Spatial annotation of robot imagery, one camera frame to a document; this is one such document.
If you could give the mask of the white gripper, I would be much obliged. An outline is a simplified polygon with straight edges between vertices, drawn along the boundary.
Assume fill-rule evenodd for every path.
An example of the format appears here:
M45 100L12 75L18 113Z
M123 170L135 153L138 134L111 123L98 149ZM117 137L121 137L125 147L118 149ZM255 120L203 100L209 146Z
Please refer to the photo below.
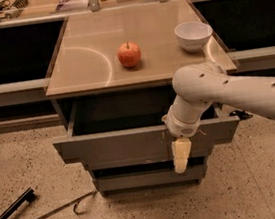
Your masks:
M180 121L169 110L168 113L161 118L162 122L165 123L168 131L173 137L176 137L176 141L171 143L174 168L177 174L184 173L187 169L188 157L192 147L190 137L193 137L200 126L200 120L197 122L188 124Z

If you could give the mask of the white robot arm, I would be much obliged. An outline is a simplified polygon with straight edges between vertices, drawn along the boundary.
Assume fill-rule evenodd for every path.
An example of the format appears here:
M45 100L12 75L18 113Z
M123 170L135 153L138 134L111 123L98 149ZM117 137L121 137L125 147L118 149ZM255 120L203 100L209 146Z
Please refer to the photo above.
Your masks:
M213 62L188 65L174 73L174 103L163 117L175 140L171 143L175 172L186 171L191 137L200 118L212 104L220 103L275 121L275 77L230 76Z

